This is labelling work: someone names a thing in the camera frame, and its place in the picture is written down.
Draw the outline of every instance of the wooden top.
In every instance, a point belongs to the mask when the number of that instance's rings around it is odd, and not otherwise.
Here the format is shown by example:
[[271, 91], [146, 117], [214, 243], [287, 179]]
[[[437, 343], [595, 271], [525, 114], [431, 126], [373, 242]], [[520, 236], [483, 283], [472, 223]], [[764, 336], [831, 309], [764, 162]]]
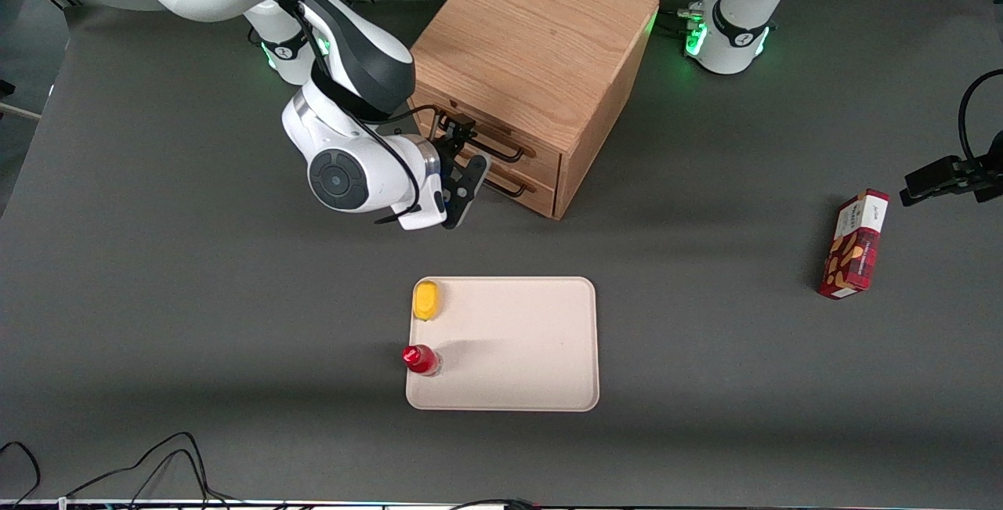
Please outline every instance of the wooden top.
[[570, 152], [658, 0], [447, 0], [411, 48], [418, 84]]

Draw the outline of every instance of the black metal handle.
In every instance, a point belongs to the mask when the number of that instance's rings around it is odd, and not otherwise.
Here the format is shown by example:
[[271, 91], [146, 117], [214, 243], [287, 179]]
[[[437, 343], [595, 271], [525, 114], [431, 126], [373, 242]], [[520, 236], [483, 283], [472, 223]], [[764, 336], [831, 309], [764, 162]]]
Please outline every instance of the black metal handle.
[[[441, 115], [436, 118], [435, 123], [437, 123], [438, 128], [442, 129], [442, 130], [448, 130], [448, 128], [449, 128], [449, 121], [452, 118], [450, 116], [448, 116], [447, 113], [442, 112]], [[471, 146], [473, 146], [477, 150], [482, 151], [483, 153], [489, 155], [492, 158], [497, 158], [498, 160], [501, 160], [506, 164], [514, 164], [517, 161], [520, 161], [521, 159], [523, 159], [523, 156], [526, 155], [526, 150], [524, 150], [522, 147], [520, 147], [520, 149], [516, 151], [515, 155], [513, 155], [513, 156], [506, 156], [505, 154], [503, 154], [501, 152], [498, 152], [497, 150], [495, 150], [493, 148], [484, 146], [480, 142], [476, 142], [476, 140], [473, 139], [473, 137], [477, 136], [477, 134], [478, 134], [475, 129], [473, 129], [472, 134], [473, 134], [473, 136], [471, 136], [468, 140], [466, 140], [467, 144], [470, 144]]]
[[484, 185], [486, 185], [486, 186], [490, 187], [491, 189], [494, 189], [498, 193], [501, 193], [503, 195], [506, 195], [507, 197], [511, 197], [513, 199], [518, 199], [518, 198], [520, 198], [520, 197], [523, 196], [523, 193], [526, 193], [526, 183], [523, 183], [523, 185], [520, 185], [518, 191], [510, 191], [510, 190], [506, 189], [505, 187], [498, 185], [497, 183], [494, 183], [493, 181], [490, 181], [489, 179], [485, 179], [484, 180]]
[[501, 160], [506, 164], [514, 164], [517, 161], [519, 161], [520, 159], [522, 159], [523, 155], [526, 154], [526, 151], [523, 150], [523, 148], [520, 148], [519, 151], [516, 152], [515, 156], [506, 156], [505, 154], [503, 154], [501, 152], [498, 152], [497, 150], [495, 150], [493, 148], [488, 148], [487, 146], [484, 146], [483, 144], [481, 144], [479, 142], [476, 142], [476, 140], [472, 140], [471, 139], [470, 140], [470, 144], [472, 144], [473, 147], [476, 148], [477, 150], [480, 150], [482, 152], [486, 152], [492, 158], [497, 158], [498, 160]]

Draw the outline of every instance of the drawer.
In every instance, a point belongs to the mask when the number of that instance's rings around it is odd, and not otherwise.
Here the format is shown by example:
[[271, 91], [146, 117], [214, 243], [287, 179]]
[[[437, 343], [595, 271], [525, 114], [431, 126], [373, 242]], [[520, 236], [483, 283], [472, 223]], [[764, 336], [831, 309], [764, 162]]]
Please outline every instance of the drawer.
[[[463, 154], [456, 156], [456, 163], [460, 166], [465, 166], [468, 157], [463, 156]], [[487, 170], [486, 180], [509, 192], [518, 192], [525, 186], [526, 189], [522, 195], [511, 198], [545, 217], [552, 218], [554, 216], [554, 189], [536, 183], [532, 179], [527, 179], [518, 172], [508, 170], [505, 166], [499, 166], [496, 163], [491, 163], [491, 168]], [[493, 191], [494, 189], [485, 185], [480, 190]]]
[[[462, 112], [470, 116], [473, 120], [476, 120], [476, 124], [473, 126], [473, 130], [477, 133], [476, 142], [487, 146], [504, 156], [515, 156], [520, 149], [523, 150], [523, 157], [516, 163], [510, 164], [491, 156], [492, 163], [503, 165], [509, 170], [519, 172], [548, 187], [557, 186], [558, 171], [561, 168], [561, 155], [556, 150], [545, 146], [538, 140], [531, 139], [526, 134], [513, 132], [512, 129], [500, 128], [492, 123], [489, 118], [484, 118], [475, 109], [466, 108], [461, 103], [452, 104], [447, 99], [430, 95], [427, 91], [419, 88], [411, 96], [411, 106], [415, 107], [422, 104], [435, 104], [446, 111]], [[415, 115], [415, 120], [421, 129], [422, 135], [426, 135], [429, 128], [431, 128], [434, 115], [431, 110], [418, 112]]]

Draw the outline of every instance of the gray table surface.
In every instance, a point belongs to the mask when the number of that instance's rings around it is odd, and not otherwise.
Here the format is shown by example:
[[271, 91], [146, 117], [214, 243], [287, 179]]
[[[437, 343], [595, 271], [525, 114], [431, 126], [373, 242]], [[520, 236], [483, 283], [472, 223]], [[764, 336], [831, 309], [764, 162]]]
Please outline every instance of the gray table surface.
[[[435, 7], [364, 8], [410, 41]], [[961, 93], [1003, 64], [990, 0], [784, 0], [732, 77], [653, 38], [564, 221], [488, 191], [416, 233], [315, 202], [243, 21], [68, 20], [0, 221], [0, 432], [40, 495], [190, 430], [243, 497], [1003, 507], [1003, 202], [895, 202], [874, 288], [813, 292], [839, 203], [959, 153]], [[409, 291], [436, 274], [592, 279], [599, 406], [409, 407]], [[4, 495], [28, 483], [0, 465]], [[177, 467], [154, 495], [194, 495]]]

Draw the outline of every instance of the yellow sponge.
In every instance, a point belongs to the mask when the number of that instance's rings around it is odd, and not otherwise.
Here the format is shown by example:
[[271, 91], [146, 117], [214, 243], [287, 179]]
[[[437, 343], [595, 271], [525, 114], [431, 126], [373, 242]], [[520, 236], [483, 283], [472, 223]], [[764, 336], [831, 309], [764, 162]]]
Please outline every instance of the yellow sponge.
[[419, 320], [429, 320], [438, 312], [438, 285], [431, 281], [421, 281], [414, 288], [414, 316]]

